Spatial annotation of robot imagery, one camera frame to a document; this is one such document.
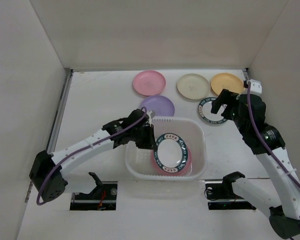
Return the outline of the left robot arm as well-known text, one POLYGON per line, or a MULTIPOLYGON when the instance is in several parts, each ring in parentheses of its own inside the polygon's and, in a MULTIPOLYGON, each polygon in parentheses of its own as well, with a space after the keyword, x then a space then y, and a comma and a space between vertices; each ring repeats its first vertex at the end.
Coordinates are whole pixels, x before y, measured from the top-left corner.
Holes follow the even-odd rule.
POLYGON ((39 152, 33 161, 29 178, 38 191, 36 203, 42 206, 62 195, 69 181, 67 176, 89 159, 134 142, 143 150, 157 150, 153 110, 145 107, 133 110, 128 117, 105 124, 88 138, 63 150, 39 152))

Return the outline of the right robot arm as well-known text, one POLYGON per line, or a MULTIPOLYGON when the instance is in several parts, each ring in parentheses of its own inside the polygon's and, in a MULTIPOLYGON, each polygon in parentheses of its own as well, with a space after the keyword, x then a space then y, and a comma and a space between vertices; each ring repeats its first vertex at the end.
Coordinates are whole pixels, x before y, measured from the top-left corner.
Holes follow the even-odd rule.
POLYGON ((223 177, 216 195, 222 198, 241 197, 262 212, 282 239, 300 234, 300 180, 288 157, 280 132, 265 122, 266 104, 255 94, 238 94, 227 89, 212 101, 211 113, 221 114, 235 123, 244 143, 266 170, 277 199, 267 195, 236 171, 223 177))

